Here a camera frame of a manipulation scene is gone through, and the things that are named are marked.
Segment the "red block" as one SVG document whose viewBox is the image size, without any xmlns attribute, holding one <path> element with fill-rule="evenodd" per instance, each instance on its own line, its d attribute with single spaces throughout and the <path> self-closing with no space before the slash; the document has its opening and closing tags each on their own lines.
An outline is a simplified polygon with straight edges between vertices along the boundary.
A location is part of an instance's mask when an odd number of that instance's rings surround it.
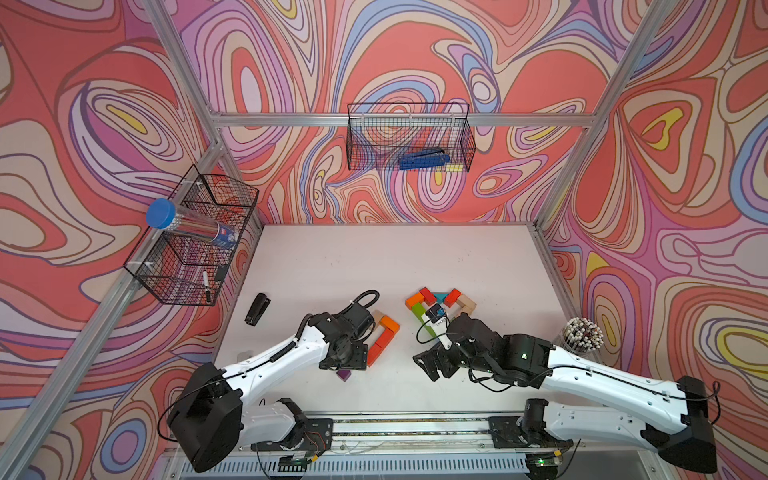
<svg viewBox="0 0 768 480">
<path fill-rule="evenodd" d="M 423 302 L 428 305 L 432 306 L 437 303 L 437 298 L 435 295 L 426 287 L 421 288 L 419 290 L 420 295 L 423 297 Z"/>
<path fill-rule="evenodd" d="M 391 341 L 394 339 L 395 335 L 396 333 L 394 331 L 385 329 L 376 340 L 375 345 L 378 348 L 384 350 L 389 346 Z"/>
<path fill-rule="evenodd" d="M 384 348 L 378 344 L 372 345 L 367 353 L 367 366 L 371 367 L 383 353 Z"/>
<path fill-rule="evenodd" d="M 460 306 L 461 296 L 462 296 L 462 293 L 459 290 L 453 289 L 444 297 L 443 304 L 448 308 L 453 308 L 454 306 Z"/>
</svg>

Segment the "green block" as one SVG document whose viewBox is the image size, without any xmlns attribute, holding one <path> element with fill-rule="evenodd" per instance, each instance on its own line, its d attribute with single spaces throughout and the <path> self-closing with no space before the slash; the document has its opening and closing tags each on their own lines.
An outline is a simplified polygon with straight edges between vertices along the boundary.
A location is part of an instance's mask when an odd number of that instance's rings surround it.
<svg viewBox="0 0 768 480">
<path fill-rule="evenodd" d="M 418 320 L 424 321 L 426 310 L 421 303 L 414 304 L 411 307 L 411 311 Z"/>
</svg>

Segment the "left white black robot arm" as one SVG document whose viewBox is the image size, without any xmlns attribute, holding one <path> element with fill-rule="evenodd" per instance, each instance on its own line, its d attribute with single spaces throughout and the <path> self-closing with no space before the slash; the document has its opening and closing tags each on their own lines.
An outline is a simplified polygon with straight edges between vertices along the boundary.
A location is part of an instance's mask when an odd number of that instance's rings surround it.
<svg viewBox="0 0 768 480">
<path fill-rule="evenodd" d="M 272 388 L 308 368 L 323 371 L 367 368 L 367 339 L 376 322 L 370 311 L 380 298 L 369 289 L 340 312 L 308 314 L 297 332 L 238 363 L 198 367 L 180 396 L 161 414 L 193 470 L 206 472 L 243 444 L 302 444 L 306 416 L 289 398 L 260 401 Z"/>
</svg>

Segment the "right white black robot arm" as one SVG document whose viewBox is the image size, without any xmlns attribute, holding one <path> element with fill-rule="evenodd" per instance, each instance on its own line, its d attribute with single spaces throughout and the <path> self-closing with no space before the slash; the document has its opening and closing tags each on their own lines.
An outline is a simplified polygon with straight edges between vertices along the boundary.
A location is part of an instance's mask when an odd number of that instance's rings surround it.
<svg viewBox="0 0 768 480">
<path fill-rule="evenodd" d="M 498 391 L 530 388 L 591 401 L 589 407 L 529 398 L 518 417 L 494 417 L 497 448 L 575 448 L 585 439 L 656 453 L 677 468 L 717 471 L 709 402 L 717 391 L 683 376 L 663 381 L 601 365 L 549 341 L 527 335 L 447 333 L 414 363 L 431 381 L 465 370 L 471 383 L 498 383 Z"/>
</svg>

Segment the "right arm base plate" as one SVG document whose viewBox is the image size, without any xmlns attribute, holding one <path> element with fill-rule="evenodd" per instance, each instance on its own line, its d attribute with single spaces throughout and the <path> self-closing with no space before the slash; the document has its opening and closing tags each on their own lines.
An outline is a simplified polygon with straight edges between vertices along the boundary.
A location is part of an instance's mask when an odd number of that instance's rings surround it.
<svg viewBox="0 0 768 480">
<path fill-rule="evenodd" d="M 491 416 L 488 433 L 495 449 L 569 450 L 572 440 L 559 440 L 544 430 L 526 431 L 520 416 Z"/>
</svg>

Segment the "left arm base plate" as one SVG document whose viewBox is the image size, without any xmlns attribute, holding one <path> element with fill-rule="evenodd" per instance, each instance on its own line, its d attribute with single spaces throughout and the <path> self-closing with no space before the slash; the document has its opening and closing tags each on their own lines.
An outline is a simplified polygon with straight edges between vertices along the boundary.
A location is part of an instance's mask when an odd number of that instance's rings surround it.
<svg viewBox="0 0 768 480">
<path fill-rule="evenodd" d="M 253 452 L 309 452 L 320 455 L 332 446 L 334 420 L 330 417 L 301 418 L 279 441 L 252 443 Z"/>
</svg>

